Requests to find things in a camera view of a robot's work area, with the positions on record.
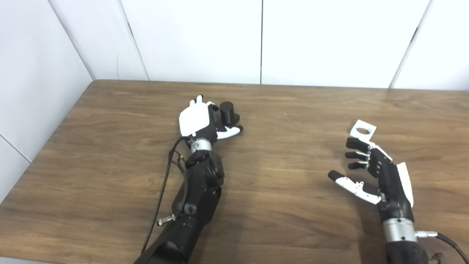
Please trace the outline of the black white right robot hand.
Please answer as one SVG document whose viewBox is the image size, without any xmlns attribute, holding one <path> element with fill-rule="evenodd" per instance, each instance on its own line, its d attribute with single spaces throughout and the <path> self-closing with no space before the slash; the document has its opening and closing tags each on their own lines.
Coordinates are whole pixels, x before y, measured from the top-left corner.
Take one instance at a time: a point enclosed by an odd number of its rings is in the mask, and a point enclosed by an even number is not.
<svg viewBox="0 0 469 264">
<path fill-rule="evenodd" d="M 373 142 L 348 137 L 345 153 L 347 159 L 355 159 L 348 169 L 364 169 L 374 179 L 377 186 L 356 181 L 340 172 L 331 170 L 328 178 L 356 197 L 377 206 L 380 221 L 407 219 L 415 222 L 413 214 L 413 191 L 407 166 L 396 164 L 381 147 Z"/>
</svg>

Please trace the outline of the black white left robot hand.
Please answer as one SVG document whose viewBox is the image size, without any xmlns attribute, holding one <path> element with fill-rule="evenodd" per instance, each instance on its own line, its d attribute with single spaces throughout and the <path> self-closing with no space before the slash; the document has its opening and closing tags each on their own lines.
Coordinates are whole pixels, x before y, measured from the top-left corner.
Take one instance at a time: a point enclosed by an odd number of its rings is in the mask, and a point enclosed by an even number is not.
<svg viewBox="0 0 469 264">
<path fill-rule="evenodd" d="M 189 102 L 189 106 L 179 115 L 180 132 L 191 140 L 206 139 L 211 144 L 241 133 L 244 128 L 238 125 L 240 115 L 235 112 L 232 102 L 219 105 L 205 102 L 203 95 L 198 95 Z"/>
</svg>

